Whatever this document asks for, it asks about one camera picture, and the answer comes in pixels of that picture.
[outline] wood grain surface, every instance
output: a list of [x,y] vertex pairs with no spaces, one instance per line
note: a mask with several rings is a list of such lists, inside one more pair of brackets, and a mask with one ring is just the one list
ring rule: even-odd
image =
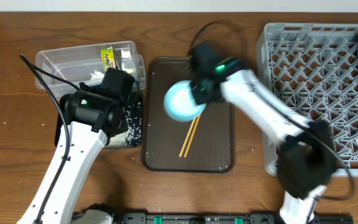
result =
[[[56,109],[45,91],[36,89],[20,53],[34,62],[41,50],[133,40],[148,65],[160,56],[186,55],[195,32],[216,19],[241,25],[252,68],[257,39],[268,22],[358,24],[358,14],[0,12],[0,223],[15,223],[24,214],[55,151]],[[210,28],[201,36],[206,37],[241,56],[236,36],[224,27]],[[279,211],[283,189],[264,169],[260,130],[239,111],[235,122],[236,165],[229,173],[151,172],[140,163],[140,148],[104,149],[89,172],[76,210],[106,202],[160,213]],[[335,178],[327,194],[344,194],[347,188],[347,179]],[[358,223],[358,179],[352,200],[321,200],[317,211],[350,213]]]

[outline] light blue ball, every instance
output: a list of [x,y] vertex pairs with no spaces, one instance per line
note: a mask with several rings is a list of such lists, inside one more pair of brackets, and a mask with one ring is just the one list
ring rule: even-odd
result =
[[190,80],[183,80],[174,84],[165,94],[165,112],[175,121],[191,121],[200,115],[205,107],[206,103],[196,104],[191,94]]

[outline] plastic dish rack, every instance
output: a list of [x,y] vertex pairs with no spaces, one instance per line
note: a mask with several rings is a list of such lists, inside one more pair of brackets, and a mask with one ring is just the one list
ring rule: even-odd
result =
[[[257,43],[258,76],[290,108],[325,120],[336,152],[358,176],[358,25],[269,23]],[[276,146],[263,134],[265,168]],[[345,176],[343,169],[335,175]]]

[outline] green led light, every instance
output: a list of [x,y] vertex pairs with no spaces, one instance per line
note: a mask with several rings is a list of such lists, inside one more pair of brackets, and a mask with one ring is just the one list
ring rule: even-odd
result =
[[242,218],[235,218],[234,224],[243,224]]
[[224,65],[220,65],[220,66],[216,67],[215,70],[217,72],[220,72],[220,71],[224,70]]
[[162,224],[162,217],[154,217],[154,224]]

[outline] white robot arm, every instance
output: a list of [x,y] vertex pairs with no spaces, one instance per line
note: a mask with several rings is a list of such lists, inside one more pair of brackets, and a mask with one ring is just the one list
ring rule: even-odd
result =
[[[92,132],[90,125],[74,121],[71,122],[68,127],[71,137],[69,160],[66,161],[55,187],[49,196],[47,205],[44,209],[44,214],[42,215],[43,224],[66,224],[71,222],[74,206],[82,186],[84,185],[86,176],[88,175],[96,156],[106,145],[106,141],[108,140],[106,134],[102,130],[99,130],[98,133]],[[45,174],[33,201],[17,224],[31,224],[37,217],[40,206],[53,178],[55,177],[57,169],[59,168],[62,156],[64,155],[66,147],[65,138],[65,132],[62,127],[56,152],[49,165],[47,173]],[[102,213],[102,215],[109,219],[107,213]]]
[[[266,104],[259,94],[281,111],[286,112],[291,119],[295,120],[305,128],[309,128],[310,122],[304,116],[294,112],[276,96],[273,95],[255,76],[252,70],[239,70],[227,77],[227,81],[221,83],[223,98],[238,107],[244,112],[267,136],[272,139],[275,145],[281,145],[288,135],[297,136],[303,131],[292,123],[288,122],[283,116],[278,114],[275,109]],[[306,223],[306,219],[312,220],[314,215],[314,199],[320,196],[326,186],[319,185],[309,193],[305,199],[292,197],[285,192],[284,204],[280,209],[280,216],[286,224]]]

